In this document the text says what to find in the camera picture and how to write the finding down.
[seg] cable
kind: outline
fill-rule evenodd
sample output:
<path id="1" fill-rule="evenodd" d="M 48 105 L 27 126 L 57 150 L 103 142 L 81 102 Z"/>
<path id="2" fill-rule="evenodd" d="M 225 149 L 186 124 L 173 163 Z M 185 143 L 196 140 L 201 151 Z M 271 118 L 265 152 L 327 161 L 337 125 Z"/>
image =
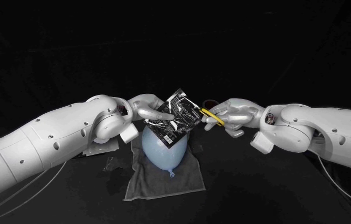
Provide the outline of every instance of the cable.
<path id="1" fill-rule="evenodd" d="M 320 157 L 320 156 L 319 156 L 319 160 L 320 160 L 321 165 L 323 165 L 323 167 L 324 167 L 324 163 L 323 163 L 323 160 L 321 160 L 321 157 Z M 329 175 L 332 181 L 334 182 L 334 180 L 333 180 L 333 178 L 332 178 L 332 175 L 330 175 L 330 173 L 329 173 L 326 167 L 324 167 L 324 171 L 326 171 L 326 173 L 327 173 L 327 175 Z M 339 189 L 343 191 L 343 193 L 351 198 L 351 195 L 343 190 L 343 188 L 339 186 L 339 184 L 337 184 L 336 182 L 334 182 L 334 184 L 336 184 L 336 186 L 339 187 Z"/>
<path id="2" fill-rule="evenodd" d="M 42 174 L 31 181 L 31 183 L 0 203 L 0 206 L 35 183 L 35 181 L 41 178 L 41 176 L 48 172 L 45 170 Z"/>
<path id="3" fill-rule="evenodd" d="M 4 216 L 6 216 L 9 213 L 12 213 L 15 210 L 18 210 L 40 194 L 41 194 L 41 192 L 45 190 L 45 188 L 50 186 L 50 184 L 52 183 L 52 181 L 54 181 L 54 179 L 58 177 L 58 175 L 60 175 L 60 173 L 61 173 L 61 171 L 63 171 L 63 169 L 64 169 L 64 167 L 65 167 L 65 165 L 67 165 L 67 163 L 68 162 L 65 162 L 64 163 L 64 165 L 63 165 L 63 167 L 61 167 L 61 170 L 60 170 L 60 172 L 57 173 L 57 175 L 54 176 L 54 178 L 52 178 L 52 180 L 50 181 L 50 183 L 45 185 L 45 187 L 41 189 L 41 191 L 31 197 L 31 199 L 27 201 L 27 202 L 24 202 L 17 208 L 14 208 L 11 211 L 8 211 L 4 215 L 0 215 L 0 218 L 4 217 Z"/>

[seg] yellow handle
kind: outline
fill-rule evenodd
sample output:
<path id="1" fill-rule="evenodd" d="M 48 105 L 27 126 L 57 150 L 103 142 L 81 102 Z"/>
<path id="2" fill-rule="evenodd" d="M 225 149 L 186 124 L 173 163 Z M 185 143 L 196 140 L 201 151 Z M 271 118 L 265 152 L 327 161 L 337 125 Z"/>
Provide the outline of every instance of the yellow handle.
<path id="1" fill-rule="evenodd" d="M 201 109 L 201 112 L 206 115 L 211 116 L 212 118 L 215 118 L 218 120 L 218 125 L 219 126 L 225 126 L 225 122 L 206 110 L 206 109 Z"/>

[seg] black backdrop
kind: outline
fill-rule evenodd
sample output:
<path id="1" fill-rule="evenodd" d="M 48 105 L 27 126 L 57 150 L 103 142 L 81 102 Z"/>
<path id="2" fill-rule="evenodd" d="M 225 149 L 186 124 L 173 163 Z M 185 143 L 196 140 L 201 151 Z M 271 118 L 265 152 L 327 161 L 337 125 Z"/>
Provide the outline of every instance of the black backdrop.
<path id="1" fill-rule="evenodd" d="M 349 108 L 350 0 L 2 0 L 0 136 L 99 94 Z"/>

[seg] foil packet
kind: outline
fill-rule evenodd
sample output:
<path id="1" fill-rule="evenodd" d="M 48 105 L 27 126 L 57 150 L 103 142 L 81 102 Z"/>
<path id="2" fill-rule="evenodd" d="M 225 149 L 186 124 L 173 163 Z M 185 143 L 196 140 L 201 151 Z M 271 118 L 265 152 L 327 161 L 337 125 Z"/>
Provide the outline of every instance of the foil packet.
<path id="1" fill-rule="evenodd" d="M 202 121 L 201 107 L 182 89 L 176 91 L 157 111 L 175 115 L 175 120 L 145 120 L 149 128 L 170 149 Z"/>

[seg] table surface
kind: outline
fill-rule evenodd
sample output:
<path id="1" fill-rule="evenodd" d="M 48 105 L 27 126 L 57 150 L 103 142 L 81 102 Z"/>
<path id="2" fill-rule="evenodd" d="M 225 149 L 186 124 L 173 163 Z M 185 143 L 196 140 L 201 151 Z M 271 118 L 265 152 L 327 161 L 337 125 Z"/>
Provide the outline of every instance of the table surface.
<path id="1" fill-rule="evenodd" d="M 137 123 L 142 131 L 145 124 Z M 208 191 L 155 200 L 123 201 L 133 171 L 130 144 L 68 161 L 57 179 L 0 223 L 351 223 L 351 206 L 304 154 L 251 145 L 255 129 L 234 139 L 224 127 L 193 129 L 191 145 Z M 104 172 L 109 157 L 123 169 Z M 47 185 L 61 166 L 2 206 L 0 215 Z"/>

